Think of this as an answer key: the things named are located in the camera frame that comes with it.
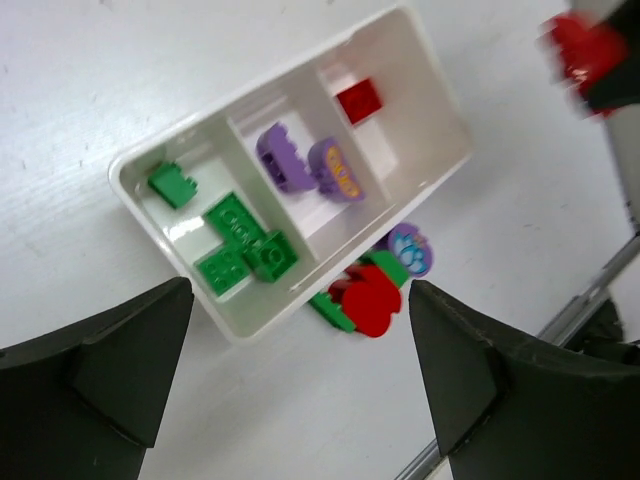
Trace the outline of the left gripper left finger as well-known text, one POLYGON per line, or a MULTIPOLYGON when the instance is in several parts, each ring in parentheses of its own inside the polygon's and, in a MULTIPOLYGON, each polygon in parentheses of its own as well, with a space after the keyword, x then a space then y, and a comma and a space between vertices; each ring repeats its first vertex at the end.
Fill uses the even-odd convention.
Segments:
POLYGON ((194 294, 175 277, 1 351, 4 479, 135 479, 154 447, 194 294))

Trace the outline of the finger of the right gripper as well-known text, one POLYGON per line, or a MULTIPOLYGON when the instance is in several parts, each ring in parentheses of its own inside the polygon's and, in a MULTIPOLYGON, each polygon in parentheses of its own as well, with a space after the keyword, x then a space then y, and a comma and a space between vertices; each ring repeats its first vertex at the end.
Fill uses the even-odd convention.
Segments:
POLYGON ((639 2, 623 1, 593 26, 582 96, 593 112, 639 103, 639 2))

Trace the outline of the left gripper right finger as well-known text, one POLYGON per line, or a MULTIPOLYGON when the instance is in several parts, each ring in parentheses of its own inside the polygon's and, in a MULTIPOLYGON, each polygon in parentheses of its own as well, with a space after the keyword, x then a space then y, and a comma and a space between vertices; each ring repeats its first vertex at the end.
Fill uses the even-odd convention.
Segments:
POLYGON ((457 479, 635 479, 639 348, 559 347, 427 281, 409 316, 440 453, 457 479))

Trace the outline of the red lego brick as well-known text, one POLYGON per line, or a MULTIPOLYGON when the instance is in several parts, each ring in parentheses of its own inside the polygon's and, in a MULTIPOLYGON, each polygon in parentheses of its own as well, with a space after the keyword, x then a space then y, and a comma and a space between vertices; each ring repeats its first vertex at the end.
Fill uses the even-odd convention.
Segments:
MULTIPOLYGON (((589 31, 596 24, 579 12, 564 12, 543 24, 543 39, 556 55, 561 79, 569 84, 591 112, 582 96, 582 83, 586 79, 587 51, 591 43, 589 31)), ((593 113, 608 116, 613 111, 593 113)))

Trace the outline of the red green lego cluster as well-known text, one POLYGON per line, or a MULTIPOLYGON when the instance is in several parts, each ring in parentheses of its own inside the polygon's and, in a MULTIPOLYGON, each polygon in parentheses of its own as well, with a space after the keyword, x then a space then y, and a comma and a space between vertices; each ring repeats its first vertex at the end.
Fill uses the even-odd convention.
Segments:
POLYGON ((370 251, 309 304, 331 326, 370 338, 386 334, 403 305, 409 272, 389 251, 370 251))

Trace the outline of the purple paw lego piece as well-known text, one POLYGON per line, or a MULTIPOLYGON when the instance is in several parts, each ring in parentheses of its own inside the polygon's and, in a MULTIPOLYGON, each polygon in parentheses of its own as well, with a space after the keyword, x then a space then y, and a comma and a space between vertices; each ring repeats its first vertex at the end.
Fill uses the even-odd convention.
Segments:
POLYGON ((383 247, 415 278, 426 276, 434 264, 434 254, 419 228, 408 222, 397 224, 384 240, 383 247))

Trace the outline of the green L-shaped lego plate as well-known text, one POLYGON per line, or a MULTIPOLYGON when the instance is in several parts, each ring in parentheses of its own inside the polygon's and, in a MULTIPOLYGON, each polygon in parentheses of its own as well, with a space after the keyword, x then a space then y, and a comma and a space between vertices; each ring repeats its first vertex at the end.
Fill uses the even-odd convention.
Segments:
POLYGON ((266 231, 235 192, 215 203, 202 218, 222 244, 199 259, 195 267, 210 289, 222 296, 250 275, 244 256, 264 243, 266 231))

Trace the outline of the green lego brick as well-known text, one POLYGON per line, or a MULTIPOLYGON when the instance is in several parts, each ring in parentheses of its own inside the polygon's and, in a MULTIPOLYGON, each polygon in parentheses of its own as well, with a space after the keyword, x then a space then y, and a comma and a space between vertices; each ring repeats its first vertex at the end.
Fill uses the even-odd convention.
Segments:
POLYGON ((149 175, 147 185, 174 210, 186 206, 198 191, 197 182, 184 176, 176 163, 160 164, 149 175))

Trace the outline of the red lego plate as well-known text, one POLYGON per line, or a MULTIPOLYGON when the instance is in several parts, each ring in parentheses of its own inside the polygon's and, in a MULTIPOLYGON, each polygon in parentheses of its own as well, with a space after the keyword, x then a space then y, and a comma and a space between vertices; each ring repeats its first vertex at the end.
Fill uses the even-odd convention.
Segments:
POLYGON ((366 120, 383 107, 383 102, 370 78, 365 78, 339 92, 336 99, 352 125, 366 120))

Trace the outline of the purple lego brick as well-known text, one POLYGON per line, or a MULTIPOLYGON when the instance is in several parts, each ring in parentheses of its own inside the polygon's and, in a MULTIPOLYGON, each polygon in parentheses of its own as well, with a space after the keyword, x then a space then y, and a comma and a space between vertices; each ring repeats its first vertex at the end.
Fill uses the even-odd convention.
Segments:
POLYGON ((342 203, 360 202, 365 198, 360 182, 333 137, 315 143, 307 158, 321 194, 342 203))

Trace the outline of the purple rounded lego piece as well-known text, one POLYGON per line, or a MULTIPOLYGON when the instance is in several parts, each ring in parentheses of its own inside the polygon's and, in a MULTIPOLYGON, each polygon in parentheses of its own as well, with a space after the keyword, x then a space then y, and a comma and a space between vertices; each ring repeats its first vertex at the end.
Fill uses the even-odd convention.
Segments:
POLYGON ((308 173, 283 123, 274 123, 258 137, 256 153, 280 191, 298 193, 317 188, 317 181, 308 173))

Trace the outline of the green lego block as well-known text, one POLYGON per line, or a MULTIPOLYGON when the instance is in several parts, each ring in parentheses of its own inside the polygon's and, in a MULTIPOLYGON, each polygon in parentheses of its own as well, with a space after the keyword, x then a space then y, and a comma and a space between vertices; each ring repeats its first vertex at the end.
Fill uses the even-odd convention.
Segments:
POLYGON ((275 283, 299 260, 288 238, 281 230, 269 232, 262 240, 247 246, 244 259, 258 279, 275 283))

